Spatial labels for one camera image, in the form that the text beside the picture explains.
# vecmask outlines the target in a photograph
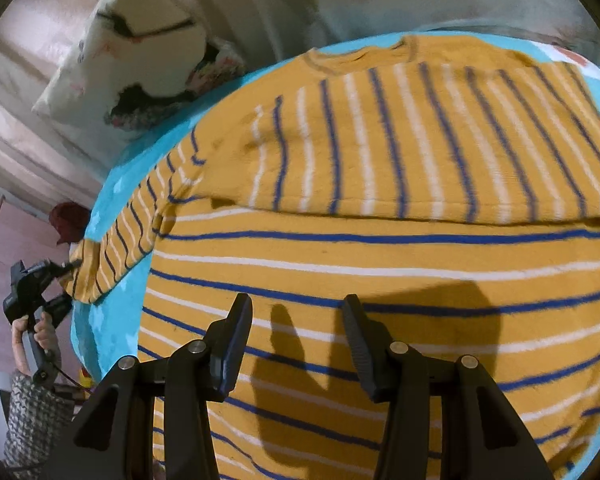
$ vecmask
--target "turquoise blanket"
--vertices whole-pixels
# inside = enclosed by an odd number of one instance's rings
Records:
[[[462,34],[462,32],[440,32],[440,34]],[[387,34],[365,38],[333,45],[322,50],[331,54],[343,54],[364,46],[391,46],[402,35]],[[477,36],[502,48],[518,50],[538,61],[560,59],[558,50],[532,41],[486,34],[472,34],[472,36]],[[140,181],[184,135],[190,132],[209,108],[226,95],[267,72],[275,70],[282,64],[284,62],[225,84],[131,144],[104,183],[91,213],[91,221],[85,234],[86,238],[100,240],[105,235]],[[600,109],[600,69],[591,64],[585,64],[580,69]],[[92,308],[91,305],[74,302],[72,343],[85,368],[97,381],[106,375],[120,357],[138,354],[140,315],[151,267],[151,257],[151,254],[147,255],[131,269],[109,294],[98,301],[95,308]],[[599,448],[600,430],[590,444],[586,456],[574,465],[566,479],[576,479]]]

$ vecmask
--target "yellow striped sweater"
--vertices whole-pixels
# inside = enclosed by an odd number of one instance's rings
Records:
[[[153,250],[142,360],[254,321],[209,406],[223,478],[369,478],[386,416],[340,301],[395,339],[477,356],[555,475],[600,422],[600,118],[570,65],[466,37],[310,51],[234,92],[140,183],[67,285],[93,303]],[[163,454],[157,401],[154,453]],[[429,475],[440,471],[432,406]]]

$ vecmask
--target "floral pillowcase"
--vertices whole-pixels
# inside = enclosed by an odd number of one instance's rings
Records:
[[[208,38],[176,0],[100,0],[34,111],[106,146],[243,73],[232,45]]]

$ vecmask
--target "gray knit fabric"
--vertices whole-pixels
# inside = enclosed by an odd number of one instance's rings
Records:
[[[4,465],[7,468],[43,464],[71,423],[74,403],[58,397],[29,376],[16,372],[11,385]],[[36,480],[42,466],[10,472],[17,480]]]

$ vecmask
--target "screw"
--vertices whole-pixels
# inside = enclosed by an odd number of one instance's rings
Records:
[[[389,348],[394,354],[406,354],[409,351],[409,345],[402,341],[394,341],[389,345]]]
[[[196,339],[195,341],[189,343],[189,346],[187,346],[187,350],[189,350],[189,352],[192,354],[200,354],[201,352],[204,352],[205,349],[206,343],[202,341],[202,339]]]
[[[462,359],[460,359],[460,362],[462,363],[462,366],[464,366],[465,368],[473,369],[478,366],[478,359],[476,359],[472,355],[462,356]]]
[[[122,370],[129,370],[129,368],[133,368],[136,364],[136,360],[133,359],[130,355],[124,356],[120,361],[118,361],[118,367]]]

